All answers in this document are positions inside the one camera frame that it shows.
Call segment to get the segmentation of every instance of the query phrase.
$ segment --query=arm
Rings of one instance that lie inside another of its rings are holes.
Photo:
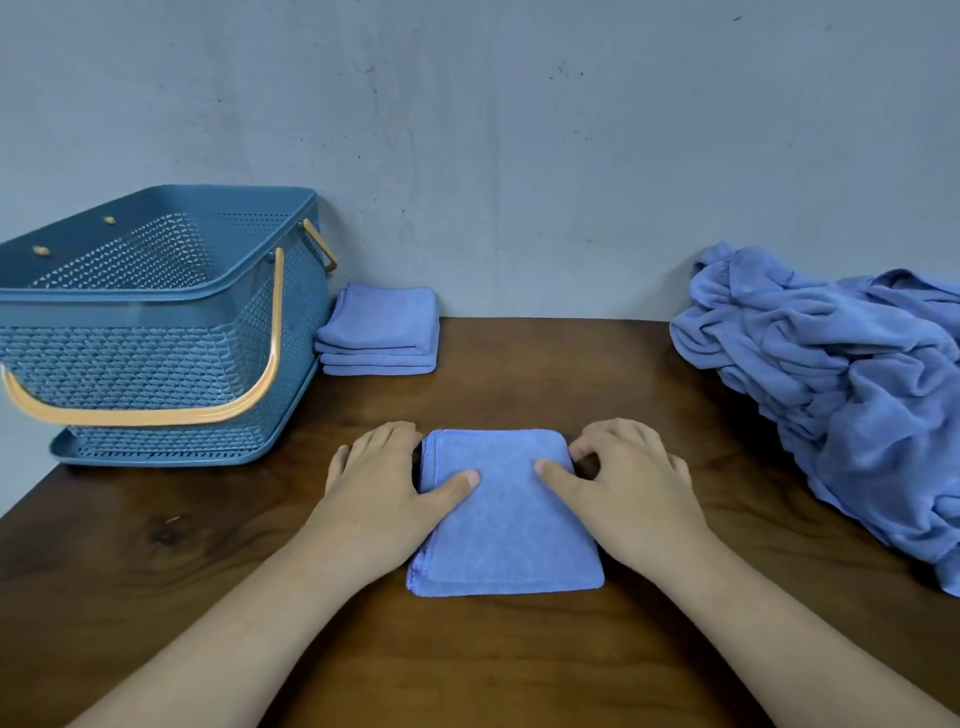
[[[291,541],[72,728],[255,726],[337,610],[400,566],[479,482],[460,473],[418,495],[409,423],[337,450],[324,499]]]
[[[708,529],[686,463],[656,431],[595,423],[572,445],[595,481],[537,463],[613,558],[657,584],[704,632],[779,728],[957,728],[960,718],[752,569]]]

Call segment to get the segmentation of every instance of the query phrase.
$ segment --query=basket handle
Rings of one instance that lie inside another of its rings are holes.
[[[274,310],[270,323],[270,355],[260,379],[236,400],[212,407],[182,409],[72,409],[55,407],[35,398],[9,369],[0,366],[3,383],[12,402],[31,417],[54,425],[90,427],[165,427],[212,425],[242,415],[267,394],[280,368],[280,336],[283,332],[283,249],[274,251]]]
[[[324,237],[320,235],[320,231],[313,227],[313,223],[310,222],[309,218],[304,217],[303,222],[300,224],[303,225],[306,234],[313,238],[313,242],[317,244],[317,247],[324,251],[324,255],[330,258],[330,262],[324,266],[324,270],[328,273],[333,273],[337,270],[337,266],[340,265],[340,263],[337,262],[337,256],[330,250],[330,246],[326,244]]]

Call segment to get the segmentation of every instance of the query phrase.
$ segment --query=blue plastic basket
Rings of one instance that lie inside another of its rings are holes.
[[[8,392],[67,425],[67,462],[259,456],[316,371],[336,266],[317,227],[310,189],[166,185],[5,243]]]

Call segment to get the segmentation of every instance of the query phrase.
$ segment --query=folded towel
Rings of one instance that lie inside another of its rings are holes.
[[[960,596],[960,288],[909,271],[808,279],[708,249],[674,346],[777,423],[813,493]]]
[[[324,353],[429,354],[439,318],[437,296],[429,288],[351,283],[337,293],[330,320],[317,331],[315,348]]]
[[[409,376],[409,375],[428,375],[437,368],[437,361],[433,364],[421,367],[370,367],[356,366],[343,367],[336,364],[324,364],[324,374],[331,376]]]
[[[322,364],[347,367],[436,367],[439,345],[440,319],[437,319],[426,353],[396,353],[396,349],[370,350],[369,353],[322,353],[320,361]]]
[[[407,588],[418,596],[531,594],[596,589],[596,543],[537,478],[547,457],[572,470],[566,441],[543,429],[436,430],[423,441],[420,491],[475,469],[482,482],[414,556]]]

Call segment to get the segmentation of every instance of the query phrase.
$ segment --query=basket base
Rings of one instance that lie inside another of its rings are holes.
[[[121,468],[205,468],[219,465],[243,465],[250,463],[259,457],[262,457],[274,446],[280,432],[286,426],[290,416],[300,403],[303,393],[307,386],[317,373],[320,365],[318,357],[310,371],[297,390],[293,401],[287,407],[283,417],[280,418],[274,433],[266,443],[257,449],[232,450],[230,452],[171,452],[168,454],[141,454],[136,453],[113,453],[110,456],[90,457],[80,455],[80,442],[74,437],[70,430],[63,430],[53,442],[50,443],[50,453],[64,465],[87,465],[97,467],[121,467]]]

